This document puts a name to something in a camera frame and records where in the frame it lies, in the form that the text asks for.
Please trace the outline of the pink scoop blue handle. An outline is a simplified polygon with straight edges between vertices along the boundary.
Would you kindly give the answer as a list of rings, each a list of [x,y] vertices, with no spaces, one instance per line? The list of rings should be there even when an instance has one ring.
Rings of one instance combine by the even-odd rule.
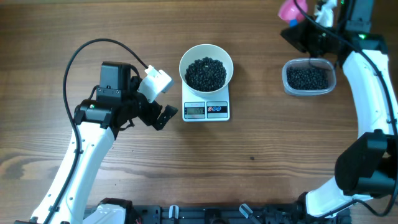
[[[288,23],[290,27],[296,26],[302,22],[305,17],[295,5],[294,0],[285,0],[281,5],[278,14],[284,22]]]

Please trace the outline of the pile of black beans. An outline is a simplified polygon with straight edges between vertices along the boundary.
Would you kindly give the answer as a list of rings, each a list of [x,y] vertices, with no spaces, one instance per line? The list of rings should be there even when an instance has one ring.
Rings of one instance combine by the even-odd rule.
[[[191,63],[184,78],[187,85],[194,90],[216,91],[226,82],[226,69],[221,61],[205,57]]]

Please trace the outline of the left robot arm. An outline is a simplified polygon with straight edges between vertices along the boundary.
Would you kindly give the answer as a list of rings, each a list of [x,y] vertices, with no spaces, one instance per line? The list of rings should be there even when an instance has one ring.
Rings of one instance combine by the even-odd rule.
[[[100,165],[118,133],[139,118],[161,130],[177,113],[173,106],[160,106],[156,97],[174,81],[163,70],[149,65],[146,77],[128,63],[103,62],[99,85],[76,108],[72,136],[62,164],[29,223],[140,223],[141,216],[130,200],[106,198],[85,215],[85,207]]]

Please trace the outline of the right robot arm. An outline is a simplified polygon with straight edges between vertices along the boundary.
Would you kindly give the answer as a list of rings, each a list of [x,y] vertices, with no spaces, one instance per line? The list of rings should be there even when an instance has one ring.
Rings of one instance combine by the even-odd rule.
[[[346,223],[350,206],[367,207],[374,198],[389,197],[384,217],[396,202],[397,100],[385,40],[370,31],[373,7],[373,1],[317,1],[310,16],[305,1],[286,1],[279,9],[289,25],[281,36],[310,54],[287,67],[314,66],[323,55],[335,54],[358,119],[357,140],[337,159],[334,176],[292,205],[292,223]]]

